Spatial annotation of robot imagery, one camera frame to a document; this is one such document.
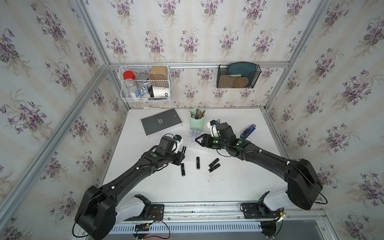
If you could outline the clear acrylic lipstick organizer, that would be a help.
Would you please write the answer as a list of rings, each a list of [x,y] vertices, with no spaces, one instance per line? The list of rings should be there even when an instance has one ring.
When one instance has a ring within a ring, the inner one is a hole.
[[[200,146],[200,145],[195,141],[196,138],[198,138],[198,137],[197,137],[197,136],[195,136],[195,137],[191,137],[191,128],[190,128],[190,135],[189,135],[189,138],[188,138],[188,144],[187,144],[187,146],[188,146],[189,148],[192,148],[192,149],[196,149],[196,150],[201,150],[201,151],[208,152],[209,149]]]

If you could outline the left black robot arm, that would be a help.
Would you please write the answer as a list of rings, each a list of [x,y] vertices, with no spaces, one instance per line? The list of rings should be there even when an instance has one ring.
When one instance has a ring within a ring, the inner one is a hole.
[[[126,220],[131,216],[123,216],[118,210],[119,202],[139,182],[152,175],[166,164],[181,165],[187,147],[181,151],[164,151],[158,146],[144,152],[141,158],[115,180],[97,188],[89,187],[81,200],[75,216],[79,225],[94,240],[102,240],[113,229],[118,219]]]

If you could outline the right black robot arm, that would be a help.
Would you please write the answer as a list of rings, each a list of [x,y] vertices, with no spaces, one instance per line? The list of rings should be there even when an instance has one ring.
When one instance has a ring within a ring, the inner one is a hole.
[[[277,175],[287,183],[287,187],[266,193],[261,203],[270,211],[296,206],[310,210],[319,197],[323,184],[312,164],[305,160],[291,160],[263,150],[248,140],[234,138],[221,140],[210,134],[202,134],[195,142],[208,149],[224,149],[234,158],[256,164]]]

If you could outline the teal plate in organizer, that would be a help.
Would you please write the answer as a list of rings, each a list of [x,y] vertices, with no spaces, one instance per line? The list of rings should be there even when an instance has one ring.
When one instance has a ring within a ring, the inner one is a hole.
[[[230,64],[227,69],[227,75],[240,75],[241,77],[246,77],[249,80],[249,83],[246,87],[253,88],[254,77],[257,72],[258,66],[254,63],[249,62],[237,62]]]

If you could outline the green pen cup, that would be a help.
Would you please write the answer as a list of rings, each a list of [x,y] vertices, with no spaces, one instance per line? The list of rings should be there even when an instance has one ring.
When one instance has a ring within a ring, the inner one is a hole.
[[[205,110],[200,108],[194,108],[190,110],[190,127],[193,129],[198,129],[201,132],[205,128]]]

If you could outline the dark grey notebook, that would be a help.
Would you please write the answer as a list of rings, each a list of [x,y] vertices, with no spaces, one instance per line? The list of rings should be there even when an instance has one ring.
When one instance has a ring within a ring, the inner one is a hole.
[[[169,128],[181,126],[183,121],[175,109],[141,119],[147,137],[163,133]]]

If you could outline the blue black stapler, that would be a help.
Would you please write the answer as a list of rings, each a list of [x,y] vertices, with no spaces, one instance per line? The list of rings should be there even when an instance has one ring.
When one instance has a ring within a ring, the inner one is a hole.
[[[241,134],[240,138],[241,139],[247,139],[251,134],[252,132],[256,129],[256,125],[255,124],[252,124],[251,126],[249,126],[247,129],[245,129],[243,131],[243,133]]]

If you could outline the round woven coaster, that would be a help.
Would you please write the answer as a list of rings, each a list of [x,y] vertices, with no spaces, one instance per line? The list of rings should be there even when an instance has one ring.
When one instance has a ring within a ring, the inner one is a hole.
[[[234,88],[246,88],[247,85],[249,84],[249,79],[247,77],[239,77],[234,80],[233,86]]]

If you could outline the white cylindrical cup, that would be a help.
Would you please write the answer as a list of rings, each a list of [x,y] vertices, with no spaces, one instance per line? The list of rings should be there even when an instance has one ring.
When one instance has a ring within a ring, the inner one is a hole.
[[[169,98],[170,89],[166,87],[151,86],[149,88],[151,98]]]

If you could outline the clear plastic bottle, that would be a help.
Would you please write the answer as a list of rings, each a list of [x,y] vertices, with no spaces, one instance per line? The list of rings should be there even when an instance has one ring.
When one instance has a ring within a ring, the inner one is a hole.
[[[126,85],[130,98],[136,99],[140,97],[139,89],[137,88],[135,81],[133,79],[125,79],[124,83]]]

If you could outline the red lidded jar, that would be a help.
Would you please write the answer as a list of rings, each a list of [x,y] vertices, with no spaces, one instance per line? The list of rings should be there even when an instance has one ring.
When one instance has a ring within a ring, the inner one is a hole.
[[[129,79],[135,80],[136,79],[136,75],[132,71],[125,71],[123,73],[123,78],[124,78],[124,80],[129,80]]]

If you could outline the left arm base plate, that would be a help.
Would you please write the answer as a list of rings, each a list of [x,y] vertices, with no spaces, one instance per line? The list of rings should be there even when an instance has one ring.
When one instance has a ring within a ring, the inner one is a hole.
[[[159,221],[164,218],[164,204],[150,204],[144,207],[143,212],[138,217],[131,217],[126,221]]]

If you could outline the black mesh wall organizer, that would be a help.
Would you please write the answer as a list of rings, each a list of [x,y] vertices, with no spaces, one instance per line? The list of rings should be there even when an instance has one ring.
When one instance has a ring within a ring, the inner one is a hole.
[[[219,67],[218,67],[217,82],[216,82],[216,87],[218,89],[238,89],[238,88],[234,88],[233,82],[235,79],[237,79],[241,76],[240,75],[227,75],[227,69],[228,69],[229,65],[219,65]],[[257,65],[257,66],[258,66],[257,72],[256,72],[255,77],[254,77],[255,85],[256,85],[256,82],[258,81],[258,78],[262,72],[261,67],[259,65]]]

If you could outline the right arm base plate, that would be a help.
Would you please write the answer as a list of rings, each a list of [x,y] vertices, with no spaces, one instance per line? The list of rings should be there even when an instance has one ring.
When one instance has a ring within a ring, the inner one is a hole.
[[[245,219],[276,219],[284,214],[284,208],[276,211],[270,210],[264,203],[242,203],[240,210]]]

